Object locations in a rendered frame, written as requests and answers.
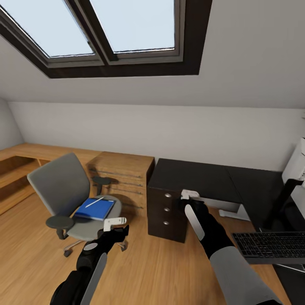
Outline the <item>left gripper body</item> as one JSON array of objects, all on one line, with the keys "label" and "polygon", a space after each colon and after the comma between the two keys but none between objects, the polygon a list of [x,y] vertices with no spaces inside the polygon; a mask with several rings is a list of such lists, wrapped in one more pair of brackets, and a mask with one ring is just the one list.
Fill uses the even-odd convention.
[{"label": "left gripper body", "polygon": [[109,238],[111,241],[111,245],[113,245],[115,242],[123,242],[125,237],[124,237],[124,228],[123,227],[117,227],[114,228],[113,230],[110,230],[108,232],[104,232],[103,229],[100,229],[97,232],[97,238],[99,239],[100,237],[105,236]]}]

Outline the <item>keyboard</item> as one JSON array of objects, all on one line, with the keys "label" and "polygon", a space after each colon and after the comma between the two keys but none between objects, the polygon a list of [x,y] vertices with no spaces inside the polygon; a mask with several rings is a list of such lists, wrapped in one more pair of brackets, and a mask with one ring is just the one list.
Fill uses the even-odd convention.
[{"label": "keyboard", "polygon": [[305,231],[230,234],[248,264],[305,264]]}]

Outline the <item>swivel chair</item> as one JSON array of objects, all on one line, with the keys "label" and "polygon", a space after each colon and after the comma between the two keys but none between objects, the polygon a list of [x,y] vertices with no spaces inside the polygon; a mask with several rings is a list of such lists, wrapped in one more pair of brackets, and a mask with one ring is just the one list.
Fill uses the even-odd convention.
[{"label": "swivel chair", "polygon": [[[65,240],[69,236],[78,239],[64,248],[65,257],[70,254],[68,249],[79,242],[87,241],[87,246],[98,239],[97,232],[104,228],[105,220],[73,215],[89,198],[91,183],[87,175],[79,159],[72,152],[41,165],[26,177],[52,215],[46,221],[46,225],[56,229],[59,239]],[[115,196],[101,195],[102,185],[109,185],[111,181],[105,177],[95,177],[93,182],[98,184],[97,196],[94,196],[94,199],[103,197],[103,200],[114,201],[105,219],[119,217],[122,211],[121,201]],[[126,250],[122,243],[115,244],[121,247],[122,252]]]}]

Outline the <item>monitor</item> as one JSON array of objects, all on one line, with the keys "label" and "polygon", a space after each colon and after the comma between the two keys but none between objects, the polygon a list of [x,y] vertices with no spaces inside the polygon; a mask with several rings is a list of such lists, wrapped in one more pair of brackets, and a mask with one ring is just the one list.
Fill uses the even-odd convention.
[{"label": "monitor", "polygon": [[[285,208],[296,204],[302,215],[305,216],[305,138],[301,138],[290,161],[282,174],[284,186],[276,202],[273,202],[273,208],[270,214],[274,217],[281,217],[287,225],[296,231],[294,226],[288,221]],[[289,196],[292,196],[294,202],[287,203]],[[286,205],[285,205],[286,204]],[[280,210],[282,214],[280,214]]]}]

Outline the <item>folder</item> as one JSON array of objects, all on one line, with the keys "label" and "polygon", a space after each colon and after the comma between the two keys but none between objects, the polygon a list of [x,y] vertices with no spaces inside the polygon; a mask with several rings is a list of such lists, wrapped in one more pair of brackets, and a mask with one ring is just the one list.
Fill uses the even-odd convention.
[{"label": "folder", "polygon": [[[103,198],[103,197],[102,197]],[[105,217],[112,208],[114,201],[88,198],[75,213],[75,217],[83,217],[95,220],[105,220]]]}]

